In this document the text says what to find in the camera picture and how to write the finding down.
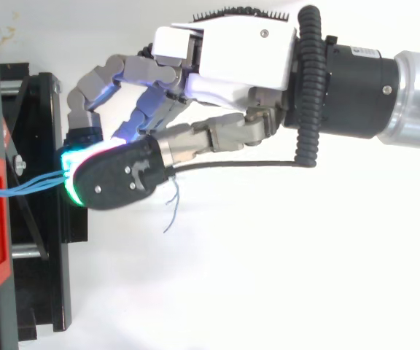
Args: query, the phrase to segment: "blue wire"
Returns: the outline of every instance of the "blue wire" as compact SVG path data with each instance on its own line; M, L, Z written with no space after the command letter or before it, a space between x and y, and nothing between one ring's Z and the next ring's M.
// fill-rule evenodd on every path
M171 179L173 180L174 186L176 188L176 193L175 193L175 195L174 195L174 197L172 199L170 199L168 202L166 202L166 205L172 203L175 199L176 199L176 205L174 206L173 218L171 219L171 222L169 223L168 227L163 231L163 233L168 232L168 230L171 228L171 226L173 226L174 221L176 220L176 216L178 214L178 206L179 206L179 185L178 185L178 181L176 180L176 177L175 176L171 177Z
M53 176L59 176L65 174L64 171L54 171L52 173L40 175L34 177L30 181L27 181L25 184L22 184L17 187L13 187L10 189L1 190L0 189L0 197L14 197L16 195L28 195L31 193L47 190L49 188L58 186L66 181L66 177L61 176L55 179L49 179Z
M34 183L36 183L36 182L38 182L38 181L40 181L40 180L47 179L47 178L49 178L49 177L54 177L54 176L64 175L64 173L65 173L65 171L60 170L60 171L54 171L54 172L52 172L52 173L48 173L48 174L44 174L44 175L40 175L40 176L34 177L34 178L33 178L32 180L30 180L30 181L27 181L25 184L22 184L22 185L17 186L17 187L10 188L10 189L8 189L8 190L22 190L23 188L26 188L26 187L30 186L31 184L34 184Z

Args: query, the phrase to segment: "black frame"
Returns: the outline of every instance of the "black frame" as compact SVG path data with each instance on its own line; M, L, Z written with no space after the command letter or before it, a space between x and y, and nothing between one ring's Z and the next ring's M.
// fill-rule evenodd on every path
M30 76L27 63L0 65L0 80L21 81L17 93L0 88L0 158L7 159L8 186L58 170L62 147L57 79L51 73ZM4 145L3 127L10 132ZM16 155L27 162L18 176ZM87 209L62 197L62 187L9 200L12 244L35 243L40 257L13 261L13 274L0 286L0 350L36 339L36 325L55 332L71 324L67 244L86 241Z

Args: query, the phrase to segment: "glowing led light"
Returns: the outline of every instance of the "glowing led light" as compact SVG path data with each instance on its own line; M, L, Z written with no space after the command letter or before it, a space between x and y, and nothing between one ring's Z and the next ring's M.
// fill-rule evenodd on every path
M85 162L88 158L96 155L100 152L107 151L108 149L115 148L125 144L125 140L119 138L112 138L108 141L102 141L97 144L94 144L90 147L84 149L73 149L67 152L64 152L61 155L61 165L63 170L66 171L68 179L64 182L64 187L69 195L69 197L76 204L83 206L84 204L80 200L75 186L74 186L74 173L79 168L79 166Z

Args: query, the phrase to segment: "small white label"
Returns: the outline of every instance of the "small white label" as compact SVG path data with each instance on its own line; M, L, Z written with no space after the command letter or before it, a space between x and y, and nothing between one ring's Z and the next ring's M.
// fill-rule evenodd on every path
M351 46L351 52L355 56L369 57L369 58L380 58L380 52L372 49L363 49L362 47Z

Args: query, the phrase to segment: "white background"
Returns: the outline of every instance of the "white background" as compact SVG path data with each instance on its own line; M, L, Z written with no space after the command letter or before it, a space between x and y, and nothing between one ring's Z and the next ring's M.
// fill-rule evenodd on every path
M420 52L420 1L313 3L324 35L341 44L389 58ZM67 115L67 92L111 54L135 54L158 26L232 4L296 20L303 3L0 0L0 59L54 73ZM140 92L125 88L101 108L106 135ZM220 112L192 106L179 121ZM295 136L280 130L259 147L200 160L291 159ZM88 243L69 247L73 323L56 334L39 327L22 349L420 349L419 150L322 136L315 169L198 171L179 185L166 234L172 184L90 213Z

